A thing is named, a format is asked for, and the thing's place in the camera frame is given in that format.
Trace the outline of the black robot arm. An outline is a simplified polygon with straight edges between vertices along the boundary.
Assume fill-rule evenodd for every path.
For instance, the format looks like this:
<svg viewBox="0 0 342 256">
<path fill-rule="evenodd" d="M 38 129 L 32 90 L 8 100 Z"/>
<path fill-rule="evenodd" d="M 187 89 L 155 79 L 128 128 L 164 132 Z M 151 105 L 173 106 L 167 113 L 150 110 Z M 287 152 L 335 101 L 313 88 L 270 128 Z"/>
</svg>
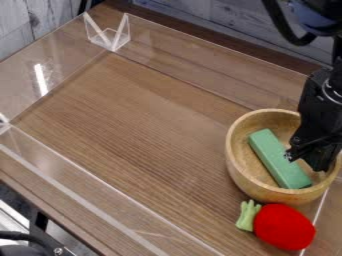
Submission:
<svg viewBox="0 0 342 256">
<path fill-rule="evenodd" d="M 293 0 L 293 10 L 309 38 L 331 37 L 331 67 L 313 72 L 298 104 L 301 125 L 287 157 L 326 171 L 342 151 L 342 0 Z"/>
</svg>

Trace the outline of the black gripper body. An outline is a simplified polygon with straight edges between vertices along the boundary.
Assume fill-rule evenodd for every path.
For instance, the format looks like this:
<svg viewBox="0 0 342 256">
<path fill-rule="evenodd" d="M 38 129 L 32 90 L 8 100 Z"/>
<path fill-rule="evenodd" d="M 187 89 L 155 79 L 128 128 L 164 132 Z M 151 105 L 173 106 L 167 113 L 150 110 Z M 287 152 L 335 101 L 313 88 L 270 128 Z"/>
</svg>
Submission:
<svg viewBox="0 0 342 256">
<path fill-rule="evenodd" d="M 319 69 L 307 77 L 298 113 L 301 124 L 285 156 L 289 161 L 309 163 L 315 148 L 342 146 L 342 66 Z"/>
</svg>

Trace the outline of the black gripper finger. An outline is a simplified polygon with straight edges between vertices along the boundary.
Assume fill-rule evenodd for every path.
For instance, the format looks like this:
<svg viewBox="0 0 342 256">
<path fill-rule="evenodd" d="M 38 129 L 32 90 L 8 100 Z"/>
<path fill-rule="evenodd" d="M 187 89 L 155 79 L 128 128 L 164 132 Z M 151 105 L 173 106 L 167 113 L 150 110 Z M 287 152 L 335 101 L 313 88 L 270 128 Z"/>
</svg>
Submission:
<svg viewBox="0 0 342 256">
<path fill-rule="evenodd" d="M 338 153 L 342 150 L 341 145 L 330 145 L 315 148 L 310 153 L 309 164 L 314 171 L 327 171 L 331 163 L 335 161 Z"/>
</svg>

